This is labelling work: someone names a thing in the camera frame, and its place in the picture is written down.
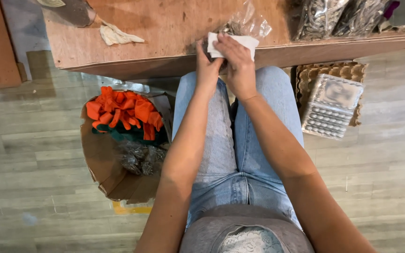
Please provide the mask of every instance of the light blue jeans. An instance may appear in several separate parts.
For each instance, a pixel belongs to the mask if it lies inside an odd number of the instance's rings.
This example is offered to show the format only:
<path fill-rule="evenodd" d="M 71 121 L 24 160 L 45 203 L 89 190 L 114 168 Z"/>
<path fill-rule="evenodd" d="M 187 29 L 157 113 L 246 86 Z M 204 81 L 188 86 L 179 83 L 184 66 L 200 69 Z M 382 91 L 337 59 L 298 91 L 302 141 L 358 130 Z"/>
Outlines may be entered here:
<path fill-rule="evenodd" d="M 183 76 L 176 95 L 173 138 L 196 85 L 196 73 Z M 289 76 L 278 67 L 256 71 L 256 88 L 284 125 L 303 144 L 301 123 Z M 206 210 L 224 204 L 251 204 L 275 210 L 301 228 L 278 175 L 267 162 L 249 116 L 239 103 L 235 140 L 225 83 L 218 79 L 209 102 L 204 155 L 193 184 L 187 228 Z"/>

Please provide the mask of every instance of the hand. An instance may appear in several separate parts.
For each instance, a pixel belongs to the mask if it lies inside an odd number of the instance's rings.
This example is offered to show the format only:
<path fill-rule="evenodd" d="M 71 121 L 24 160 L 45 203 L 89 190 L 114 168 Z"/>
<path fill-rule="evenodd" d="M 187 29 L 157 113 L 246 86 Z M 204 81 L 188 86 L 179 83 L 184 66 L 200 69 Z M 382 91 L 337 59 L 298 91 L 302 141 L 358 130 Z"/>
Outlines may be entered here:
<path fill-rule="evenodd" d="M 257 96 L 256 70 L 250 50 L 225 34 L 218 34 L 214 47 L 228 59 L 227 85 L 240 102 Z"/>
<path fill-rule="evenodd" d="M 210 62 L 203 50 L 203 41 L 196 42 L 196 88 L 195 94 L 208 95 L 211 98 L 217 90 L 218 72 L 223 58 Z"/>

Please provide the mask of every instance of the gray shirt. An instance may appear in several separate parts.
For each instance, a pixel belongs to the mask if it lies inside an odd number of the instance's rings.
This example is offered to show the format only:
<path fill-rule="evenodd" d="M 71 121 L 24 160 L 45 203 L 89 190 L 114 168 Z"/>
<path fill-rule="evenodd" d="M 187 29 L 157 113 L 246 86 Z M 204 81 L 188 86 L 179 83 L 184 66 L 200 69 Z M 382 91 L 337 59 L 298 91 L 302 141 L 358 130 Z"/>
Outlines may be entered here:
<path fill-rule="evenodd" d="M 314 253 L 306 235 L 290 219 L 246 204 L 222 205 L 204 212 L 185 232 L 179 252 L 218 253 L 229 233 L 251 226 L 273 232 L 285 253 Z"/>

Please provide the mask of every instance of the person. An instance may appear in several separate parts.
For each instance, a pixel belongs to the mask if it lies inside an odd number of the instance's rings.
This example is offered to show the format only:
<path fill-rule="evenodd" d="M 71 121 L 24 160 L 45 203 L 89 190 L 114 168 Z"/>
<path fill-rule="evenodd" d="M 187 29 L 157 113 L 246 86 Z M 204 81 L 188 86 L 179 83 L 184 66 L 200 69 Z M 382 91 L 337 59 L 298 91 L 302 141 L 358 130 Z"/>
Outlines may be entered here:
<path fill-rule="evenodd" d="M 288 75 L 255 71 L 249 49 L 219 34 L 224 59 L 201 41 L 196 72 L 176 95 L 173 140 L 136 253 L 375 252 L 330 195 L 303 138 Z"/>

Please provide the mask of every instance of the white rag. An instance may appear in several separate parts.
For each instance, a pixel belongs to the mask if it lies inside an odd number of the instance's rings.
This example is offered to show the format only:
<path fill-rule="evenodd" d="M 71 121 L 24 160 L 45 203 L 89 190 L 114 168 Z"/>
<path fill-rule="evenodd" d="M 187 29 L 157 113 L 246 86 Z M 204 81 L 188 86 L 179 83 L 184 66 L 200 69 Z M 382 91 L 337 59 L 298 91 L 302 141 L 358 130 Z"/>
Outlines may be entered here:
<path fill-rule="evenodd" d="M 254 55 L 256 53 L 256 47 L 259 45 L 259 41 L 254 39 L 251 36 L 236 36 L 236 35 L 228 35 L 242 46 L 247 47 L 251 52 L 251 59 L 254 61 Z M 220 53 L 218 50 L 215 49 L 213 46 L 213 42 L 218 41 L 218 33 L 209 32 L 207 35 L 207 52 L 210 53 L 212 58 L 226 58 Z"/>
<path fill-rule="evenodd" d="M 99 28 L 99 32 L 101 33 L 101 37 L 103 38 L 104 42 L 107 45 L 113 45 L 113 44 L 125 44 L 129 42 L 145 42 L 144 39 L 137 37 L 132 34 L 127 34 L 125 32 L 122 32 L 118 27 L 107 23 L 106 21 L 102 20 L 103 24 Z"/>

